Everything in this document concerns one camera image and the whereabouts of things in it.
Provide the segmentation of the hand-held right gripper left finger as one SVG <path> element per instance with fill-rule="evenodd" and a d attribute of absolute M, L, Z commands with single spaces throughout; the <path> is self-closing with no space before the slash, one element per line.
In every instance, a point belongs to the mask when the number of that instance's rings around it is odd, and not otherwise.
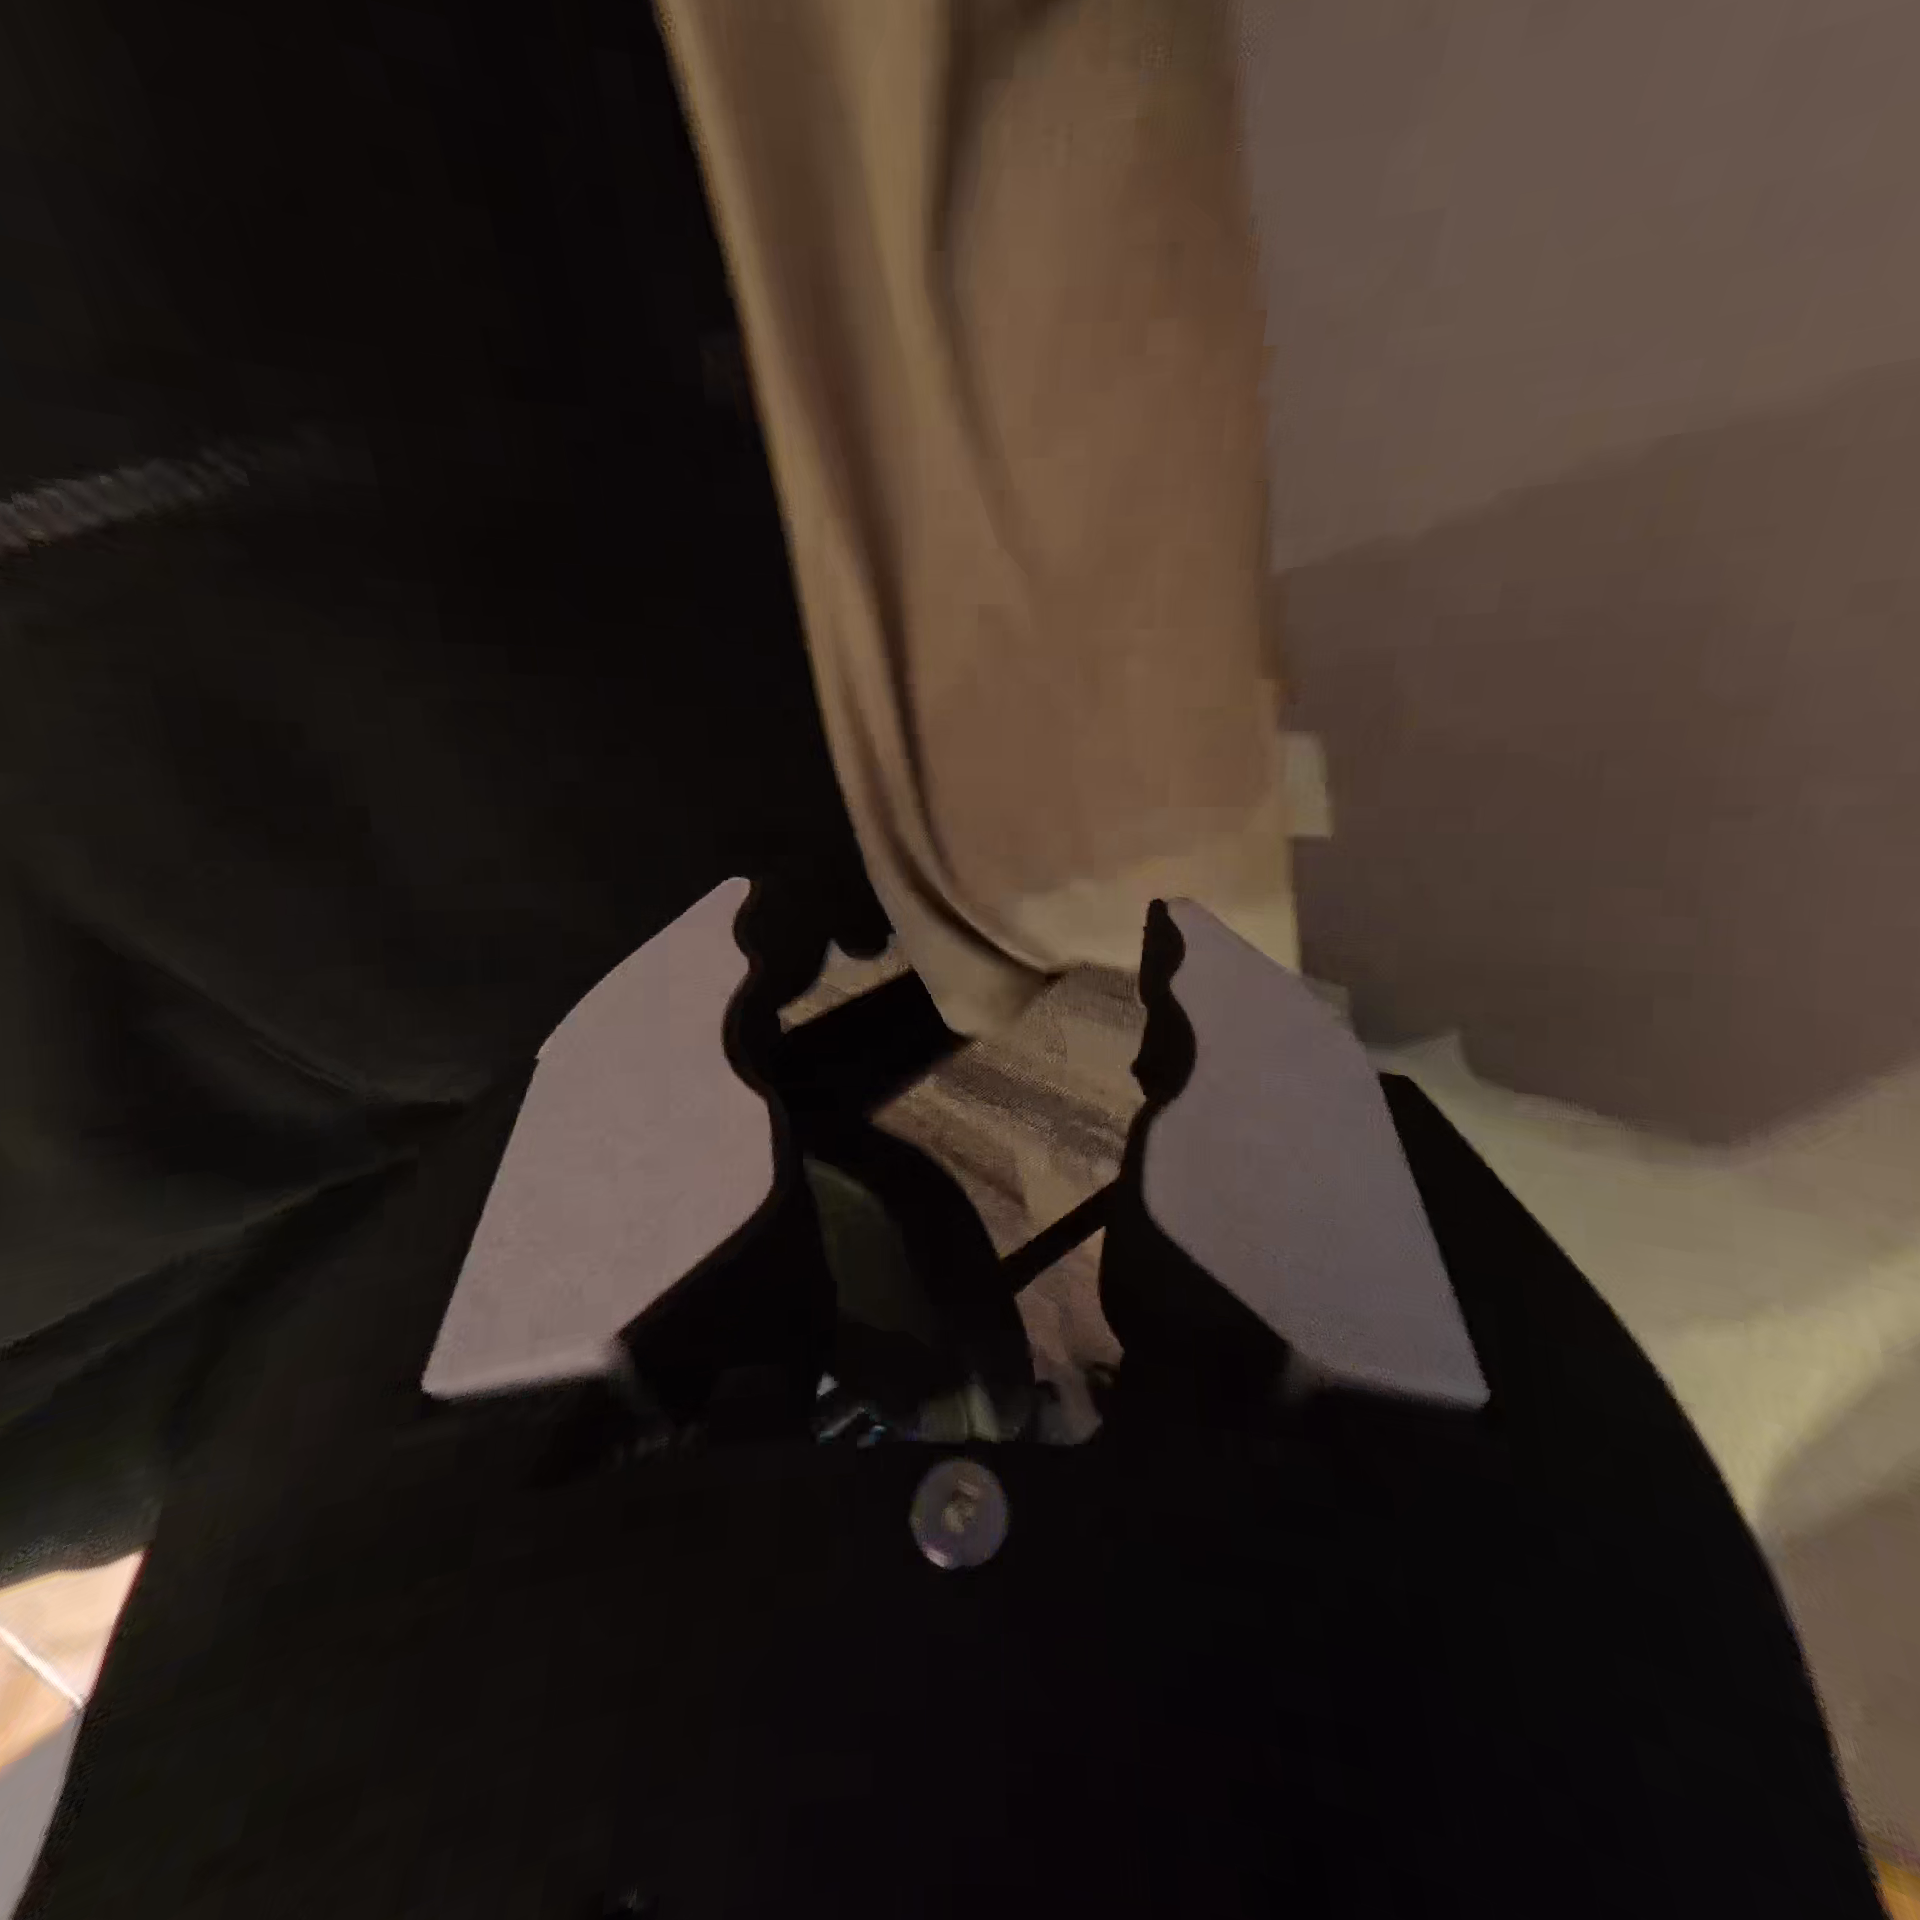
<path fill-rule="evenodd" d="M 835 1290 L 781 1094 L 748 1058 L 730 878 L 541 1043 L 422 1363 L 432 1401 L 627 1380 L 651 1401 L 811 1401 Z"/>

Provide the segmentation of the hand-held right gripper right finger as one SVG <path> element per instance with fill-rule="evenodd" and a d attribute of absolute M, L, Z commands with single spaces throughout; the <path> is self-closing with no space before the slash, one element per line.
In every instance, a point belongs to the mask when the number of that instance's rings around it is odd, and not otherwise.
<path fill-rule="evenodd" d="M 1148 908 L 1144 1093 L 1101 1304 L 1130 1363 L 1250 1410 L 1331 1388 L 1474 1414 L 1467 1315 L 1350 1024 L 1191 901 Z"/>

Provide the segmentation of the person's black garment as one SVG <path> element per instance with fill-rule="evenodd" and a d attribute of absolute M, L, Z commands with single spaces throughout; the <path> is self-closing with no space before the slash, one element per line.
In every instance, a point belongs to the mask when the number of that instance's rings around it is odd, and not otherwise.
<path fill-rule="evenodd" d="M 721 880 L 884 934 L 651 4 L 2 5 L 2 1584 Z"/>

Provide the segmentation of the beige hanging cloth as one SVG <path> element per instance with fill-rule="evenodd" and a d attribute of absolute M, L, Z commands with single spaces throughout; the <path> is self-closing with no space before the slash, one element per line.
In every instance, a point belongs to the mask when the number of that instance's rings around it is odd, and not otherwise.
<path fill-rule="evenodd" d="M 1297 968 L 1231 4 L 661 4 L 880 908 L 945 1024 Z"/>

